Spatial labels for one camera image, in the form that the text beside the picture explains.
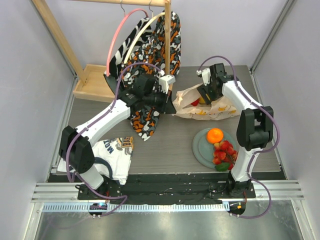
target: wooden beam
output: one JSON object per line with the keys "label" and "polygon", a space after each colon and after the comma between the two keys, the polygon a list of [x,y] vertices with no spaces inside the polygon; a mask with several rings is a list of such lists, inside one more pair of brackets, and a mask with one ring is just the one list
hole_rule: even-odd
{"label": "wooden beam", "polygon": [[[107,4],[120,4],[121,0],[72,0],[79,2],[94,2],[94,3],[107,3]],[[122,0],[123,5],[141,5],[149,6],[150,0]],[[150,6],[153,7],[164,7],[165,0],[152,0]]]}
{"label": "wooden beam", "polygon": [[170,74],[170,44],[171,44],[171,3],[164,3],[164,34],[165,34],[165,74]]}
{"label": "wooden beam", "polygon": [[32,0],[35,7],[39,11],[40,15],[42,16],[45,24],[51,31],[53,37],[59,44],[60,48],[62,49],[65,56],[68,58],[69,62],[71,63],[73,69],[75,70],[76,74],[79,77],[79,80],[85,85],[87,83],[87,78],[84,74],[84,70],[78,61],[74,51],[72,50],[71,46],[69,45],[64,33],[62,32],[61,28],[59,27],[54,15],[52,14],[50,8],[48,7],[45,0]]}
{"label": "wooden beam", "polygon": [[83,85],[82,82],[78,81],[73,90],[73,95],[78,99],[111,103],[115,95],[105,80],[105,71],[105,65],[87,64],[84,74],[87,76],[88,82]]}

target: white wall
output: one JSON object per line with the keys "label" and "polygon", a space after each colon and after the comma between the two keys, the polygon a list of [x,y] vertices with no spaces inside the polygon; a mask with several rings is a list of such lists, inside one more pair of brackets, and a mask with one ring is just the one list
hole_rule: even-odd
{"label": "white wall", "polygon": [[296,1],[256,71],[265,105],[274,108],[279,153],[290,179],[298,179],[320,228],[320,1]]}
{"label": "white wall", "polygon": [[31,1],[0,2],[0,234],[25,231],[49,171],[73,76]]}
{"label": "white wall", "polygon": [[[212,55],[251,66],[286,0],[172,0],[181,20],[181,65],[198,66]],[[83,67],[105,65],[113,35],[124,17],[119,4],[47,0]],[[123,5],[126,12],[136,6]],[[150,14],[148,7],[142,7]],[[151,7],[155,14],[163,10]],[[122,44],[143,12],[125,23]]]}

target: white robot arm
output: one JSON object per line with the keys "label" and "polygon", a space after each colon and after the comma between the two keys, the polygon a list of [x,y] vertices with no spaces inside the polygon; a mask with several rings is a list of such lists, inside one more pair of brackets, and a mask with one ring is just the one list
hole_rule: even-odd
{"label": "white robot arm", "polygon": [[259,155],[257,152],[265,148],[273,138],[273,123],[258,107],[262,107],[272,117],[273,109],[255,101],[239,81],[236,84],[234,76],[227,75],[223,63],[198,70],[196,73],[203,80],[203,85],[197,90],[207,104],[226,96],[241,112],[236,133],[240,149],[227,180],[229,194],[234,197],[241,196],[251,183],[248,174],[252,173]]}
{"label": "white robot arm", "polygon": [[[106,77],[106,81],[115,92],[116,80],[110,76]],[[128,119],[132,113],[145,105],[155,107],[162,114],[175,114],[176,110],[172,104],[171,91],[169,91],[169,85],[175,81],[173,75],[162,75],[158,81],[150,74],[140,75],[131,88],[122,87],[117,100],[92,119],[76,128],[67,126],[62,131],[59,155],[65,160],[72,140],[81,133],[71,146],[68,162],[90,187],[98,189],[103,184],[104,178],[94,166],[95,157],[92,146],[115,125]]]}

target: gray plate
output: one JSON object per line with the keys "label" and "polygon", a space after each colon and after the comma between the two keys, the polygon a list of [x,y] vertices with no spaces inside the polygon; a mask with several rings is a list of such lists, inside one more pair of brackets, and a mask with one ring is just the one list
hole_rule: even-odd
{"label": "gray plate", "polygon": [[[214,145],[207,141],[207,132],[212,128],[206,128],[198,132],[192,142],[192,151],[195,158],[208,168],[214,169],[215,164],[212,162],[214,159]],[[236,141],[225,131],[223,132],[222,141],[229,141],[232,144],[233,149],[236,149]]]}

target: metal hook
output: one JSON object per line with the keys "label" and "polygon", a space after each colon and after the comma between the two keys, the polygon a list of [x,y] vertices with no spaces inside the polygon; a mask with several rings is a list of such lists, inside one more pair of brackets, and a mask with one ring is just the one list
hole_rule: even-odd
{"label": "metal hook", "polygon": [[124,9],[124,7],[122,6],[122,0],[120,0],[120,7],[123,10],[124,16],[126,16],[126,10]]}
{"label": "metal hook", "polygon": [[153,18],[154,17],[154,11],[152,11],[151,8],[150,8],[151,2],[152,2],[152,0],[150,0],[150,2],[149,2],[149,10],[152,12],[152,18]]}

